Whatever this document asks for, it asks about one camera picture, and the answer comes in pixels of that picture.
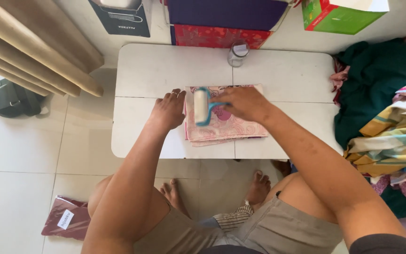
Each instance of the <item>curtain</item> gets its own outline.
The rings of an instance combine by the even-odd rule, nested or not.
[[[52,0],[0,0],[0,76],[40,95],[95,96],[104,58]]]

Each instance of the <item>black bag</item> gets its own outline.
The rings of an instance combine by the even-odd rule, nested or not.
[[[0,80],[0,116],[14,118],[20,115],[29,117],[41,112],[40,102],[45,96],[36,94],[7,79]]]

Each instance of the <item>green box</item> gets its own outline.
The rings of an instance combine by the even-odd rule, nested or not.
[[[307,31],[356,34],[389,11],[387,0],[303,0]]]

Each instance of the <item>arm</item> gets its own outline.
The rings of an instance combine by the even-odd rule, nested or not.
[[[285,150],[316,196],[335,214],[348,247],[369,234],[406,230],[363,176],[342,156],[268,102],[255,88],[232,88],[216,97],[225,110],[263,125]]]
[[[156,101],[144,129],[110,180],[93,214],[81,253],[133,253],[151,203],[162,145],[169,130],[184,120],[186,92],[173,92]]]

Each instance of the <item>white table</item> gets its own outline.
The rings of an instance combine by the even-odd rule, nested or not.
[[[120,49],[112,151],[125,157],[156,98],[174,88],[263,85],[264,96],[339,153],[333,132],[332,58],[323,53],[252,50],[240,68],[228,65],[228,49],[128,44]],[[184,140],[184,126],[166,138],[160,158],[287,159],[270,136],[206,147]]]

